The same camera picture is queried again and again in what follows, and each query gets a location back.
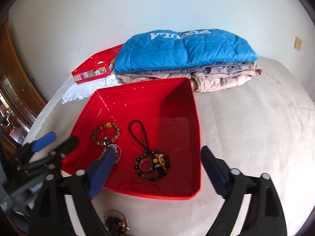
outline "white lettering on jacket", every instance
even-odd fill
[[[202,31],[189,31],[186,33],[183,33],[182,36],[179,36],[178,34],[169,34],[169,33],[152,33],[151,40],[155,39],[159,35],[164,35],[163,38],[176,38],[176,39],[183,39],[187,36],[193,35],[193,34],[211,34],[212,32],[209,30],[202,30]]]

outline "folded blue jacket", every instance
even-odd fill
[[[118,74],[254,62],[248,42],[219,29],[173,32],[156,30],[131,37],[115,59]]]

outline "blue gripper pad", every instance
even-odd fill
[[[107,149],[99,160],[92,161],[88,167],[89,175],[89,192],[91,200],[98,195],[103,188],[105,181],[113,168],[116,160],[116,153],[113,147]]]
[[[218,195],[224,199],[228,196],[229,187],[229,172],[230,168],[221,159],[214,157],[207,146],[201,148],[201,162],[206,170],[208,177]]]
[[[38,153],[41,149],[48,146],[50,143],[56,140],[56,134],[54,132],[49,132],[47,135],[43,136],[41,139],[34,141],[32,144],[32,152]]]

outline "wooden cabinet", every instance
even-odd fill
[[[22,68],[12,44],[7,22],[8,16],[0,23],[0,93],[4,99],[3,103],[6,103],[6,107],[9,106],[11,119],[27,130],[33,125],[46,103]],[[13,136],[12,131],[7,135],[4,136],[4,140]]]

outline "beige bed sheet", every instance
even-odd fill
[[[243,86],[195,94],[202,145],[245,175],[269,173],[282,202],[288,236],[293,236],[315,205],[315,107],[282,64],[263,57],[257,63],[262,75]],[[36,139],[54,131],[57,141],[36,158],[69,136],[87,101],[64,105],[59,101],[47,118],[39,117],[45,123]],[[82,236],[73,203],[70,197],[67,200],[76,233]],[[124,213],[130,234],[136,236],[201,236],[215,220],[223,199],[215,194],[203,170],[202,189],[188,201],[152,200],[102,190],[92,202],[101,219],[111,209]],[[248,202],[246,197],[232,235],[242,227]]]

